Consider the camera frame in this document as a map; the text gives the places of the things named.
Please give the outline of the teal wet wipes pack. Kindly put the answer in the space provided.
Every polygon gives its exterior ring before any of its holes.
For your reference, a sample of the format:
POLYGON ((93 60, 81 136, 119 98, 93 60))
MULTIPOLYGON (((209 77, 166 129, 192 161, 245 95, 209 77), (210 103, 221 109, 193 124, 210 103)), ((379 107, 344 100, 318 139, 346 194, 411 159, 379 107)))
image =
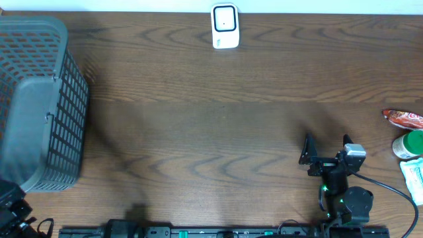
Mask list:
POLYGON ((400 168, 404 175, 406 187, 417 206, 422 205, 422 158, 401 161, 400 168))

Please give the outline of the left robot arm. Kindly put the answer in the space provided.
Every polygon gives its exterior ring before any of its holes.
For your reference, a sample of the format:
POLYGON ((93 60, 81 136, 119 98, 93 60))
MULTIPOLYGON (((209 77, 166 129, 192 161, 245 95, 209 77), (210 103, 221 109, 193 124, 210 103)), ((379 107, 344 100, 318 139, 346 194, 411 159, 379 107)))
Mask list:
POLYGON ((25 196, 18 184, 1 180, 1 238, 51 238, 54 220, 45 219, 35 230, 30 224, 36 218, 27 219, 32 208, 25 196))

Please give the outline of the red chocolate bar wrapper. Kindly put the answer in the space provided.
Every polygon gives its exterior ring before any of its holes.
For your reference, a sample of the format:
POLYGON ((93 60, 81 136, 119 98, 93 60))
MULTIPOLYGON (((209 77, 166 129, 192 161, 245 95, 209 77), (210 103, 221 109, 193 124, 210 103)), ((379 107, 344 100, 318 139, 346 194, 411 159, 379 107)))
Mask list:
POLYGON ((422 116, 412 113, 403 112, 399 110, 384 110, 383 116, 391 124, 406 129, 406 130, 420 130, 422 131, 422 116))

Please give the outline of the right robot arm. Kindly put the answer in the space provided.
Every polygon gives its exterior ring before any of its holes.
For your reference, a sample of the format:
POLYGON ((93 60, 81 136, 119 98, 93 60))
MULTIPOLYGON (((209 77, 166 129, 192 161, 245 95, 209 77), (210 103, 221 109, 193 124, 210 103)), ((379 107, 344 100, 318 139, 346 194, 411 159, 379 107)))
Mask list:
POLYGON ((299 158, 300 165, 308 165, 310 177, 322 178, 319 188, 319 206, 327 213, 327 220, 316 228, 319 237, 363 237, 363 226, 369 221, 373 193, 360 186, 350 186, 348 177, 360 170, 366 151, 353 143, 346 134, 343 148, 334 157, 318 156, 315 141, 305 136, 299 158))

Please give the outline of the green lid jar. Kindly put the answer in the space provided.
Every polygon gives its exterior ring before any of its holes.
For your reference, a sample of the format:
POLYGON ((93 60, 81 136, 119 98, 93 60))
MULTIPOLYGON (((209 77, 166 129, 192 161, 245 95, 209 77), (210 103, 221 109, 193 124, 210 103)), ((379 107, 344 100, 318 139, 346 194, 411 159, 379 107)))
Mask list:
POLYGON ((392 143, 393 153, 400 159, 411 159, 422 154, 422 131, 411 131, 392 143))

